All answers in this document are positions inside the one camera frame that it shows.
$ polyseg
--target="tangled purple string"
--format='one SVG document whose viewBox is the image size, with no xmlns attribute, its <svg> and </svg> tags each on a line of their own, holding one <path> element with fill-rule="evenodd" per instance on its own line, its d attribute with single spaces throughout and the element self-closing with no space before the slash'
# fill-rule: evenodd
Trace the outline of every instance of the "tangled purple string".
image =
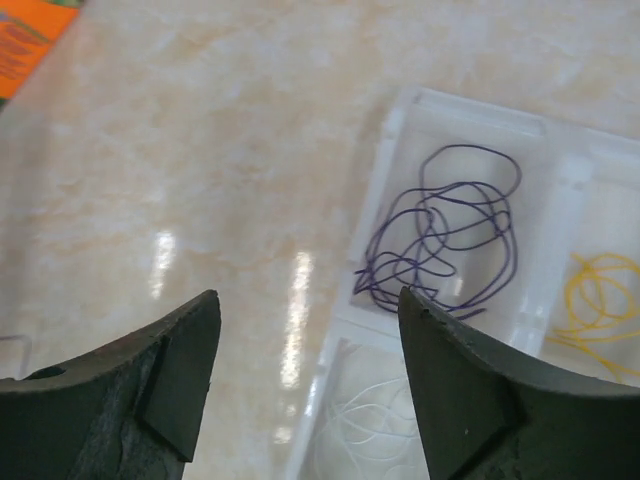
<svg viewBox="0 0 640 480">
<path fill-rule="evenodd" d="M 515 181 L 506 191 L 486 182 L 459 181 L 442 187 L 427 187 L 425 170 L 427 166 L 441 153 L 450 149 L 469 148 L 482 150 L 507 160 L 515 169 Z M 409 286 L 418 293 L 429 298 L 448 312 L 456 312 L 460 320 L 465 320 L 484 311 L 480 305 L 498 294 L 516 275 L 518 269 L 518 246 L 513 231 L 511 206 L 508 197 L 511 196 L 522 181 L 522 170 L 517 162 L 509 155 L 492 150 L 491 148 L 471 144 L 446 145 L 431 154 L 420 165 L 420 186 L 405 190 L 391 203 L 386 218 L 374 232 L 365 252 L 365 265 L 357 270 L 358 276 L 354 287 L 354 294 L 368 292 L 373 302 L 383 310 L 396 313 L 400 287 Z M 456 198 L 463 189 L 472 189 L 472 193 L 481 198 L 478 201 L 466 201 Z M 411 208 L 396 212 L 398 204 L 411 202 L 416 198 Z M 450 228 L 450 222 L 440 208 L 434 206 L 438 201 L 454 205 L 461 205 L 475 211 L 478 220 L 466 225 Z M 415 239 L 400 252 L 383 250 L 381 244 L 386 235 L 393 235 L 394 222 L 407 215 L 413 216 Z M 464 246 L 454 246 L 452 240 L 460 238 L 471 229 L 489 225 L 492 234 L 489 238 L 476 240 Z M 438 281 L 458 275 L 458 268 L 445 260 L 442 254 L 450 252 L 467 252 L 489 245 L 493 242 L 501 244 L 504 251 L 504 261 L 498 273 L 474 293 L 455 305 L 448 304 L 438 298 L 440 289 L 433 286 Z"/>
</svg>

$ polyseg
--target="orange package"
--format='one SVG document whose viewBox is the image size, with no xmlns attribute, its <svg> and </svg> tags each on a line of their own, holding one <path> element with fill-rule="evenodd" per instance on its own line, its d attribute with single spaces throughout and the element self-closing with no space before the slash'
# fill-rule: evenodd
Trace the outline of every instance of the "orange package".
<svg viewBox="0 0 640 480">
<path fill-rule="evenodd" d="M 0 108 L 20 88 L 84 0 L 0 0 Z"/>
</svg>

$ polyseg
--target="plastic container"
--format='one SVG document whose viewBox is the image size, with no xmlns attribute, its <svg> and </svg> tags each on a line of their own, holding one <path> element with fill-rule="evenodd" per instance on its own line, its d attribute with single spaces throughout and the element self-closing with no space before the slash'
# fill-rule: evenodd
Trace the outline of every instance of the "plastic container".
<svg viewBox="0 0 640 480">
<path fill-rule="evenodd" d="M 416 186 L 424 159 L 449 144 L 500 151 L 522 169 L 522 182 L 509 197 L 519 250 L 517 274 L 482 305 L 484 313 L 467 322 L 529 355 L 611 380 L 598 361 L 551 344 L 548 336 L 552 327 L 566 322 L 562 291 L 575 268 L 571 253 L 589 257 L 611 251 L 640 262 L 635 246 L 635 233 L 640 233 L 640 144 L 537 115 L 406 88 L 382 126 L 332 324 L 293 438 L 288 479 L 427 478 L 421 444 L 414 438 L 417 426 L 405 390 L 396 315 L 380 309 L 367 292 L 353 294 L 354 272 L 364 265 L 371 236 L 390 204 Z M 429 182 L 473 177 L 508 189 L 512 171 L 504 162 L 481 156 L 478 151 L 456 152 L 430 171 Z M 385 236 L 382 247 L 401 251 L 411 235 L 409 228 L 397 229 Z M 501 253 L 494 250 L 489 245 L 458 252 L 459 274 L 438 285 L 449 304 L 487 283 L 500 261 Z M 612 360 L 640 367 L 640 349 L 632 341 L 626 349 L 617 344 L 607 348 Z"/>
</svg>

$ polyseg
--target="yellow string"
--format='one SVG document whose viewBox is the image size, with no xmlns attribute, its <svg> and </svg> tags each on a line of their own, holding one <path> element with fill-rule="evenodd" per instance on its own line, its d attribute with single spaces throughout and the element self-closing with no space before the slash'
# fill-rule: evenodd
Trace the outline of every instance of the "yellow string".
<svg viewBox="0 0 640 480">
<path fill-rule="evenodd" d="M 591 334 L 598 330 L 616 327 L 640 315 L 640 308 L 636 305 L 636 301 L 629 289 L 614 278 L 607 276 L 607 273 L 609 272 L 627 270 L 635 273 L 638 279 L 640 279 L 640 266 L 630 258 L 617 255 L 615 253 L 604 253 L 588 261 L 575 253 L 572 255 L 572 258 L 580 263 L 581 268 L 569 279 L 564 288 L 564 300 L 569 313 L 569 328 L 554 328 L 553 331 L 557 338 L 549 337 L 548 340 L 560 345 L 578 349 L 596 359 L 607 370 L 609 370 L 609 372 L 611 372 L 619 383 L 623 383 L 620 375 L 621 373 L 640 377 L 640 371 L 632 370 L 607 360 L 589 346 L 589 344 L 593 343 L 610 343 L 640 336 L 640 330 L 621 335 L 601 337 L 584 336 L 585 334 Z M 612 262 L 614 264 L 601 265 L 602 263 L 605 263 L 605 261 Z M 620 314 L 608 311 L 607 296 L 603 289 L 605 284 L 613 286 L 616 290 L 622 293 L 626 300 L 627 307 L 624 313 Z M 587 285 L 593 286 L 595 289 L 595 295 L 589 295 Z M 597 314 L 595 320 L 589 322 L 578 315 L 576 312 L 576 305 L 574 303 L 576 296 L 578 296 Z"/>
</svg>

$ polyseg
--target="orange and green packet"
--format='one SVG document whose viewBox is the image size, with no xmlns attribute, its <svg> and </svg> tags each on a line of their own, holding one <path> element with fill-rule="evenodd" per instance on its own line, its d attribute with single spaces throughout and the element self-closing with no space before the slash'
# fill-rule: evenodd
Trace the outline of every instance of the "orange and green packet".
<svg viewBox="0 0 640 480">
<path fill-rule="evenodd" d="M 0 0 L 0 109 L 78 14 L 84 0 Z"/>
</svg>

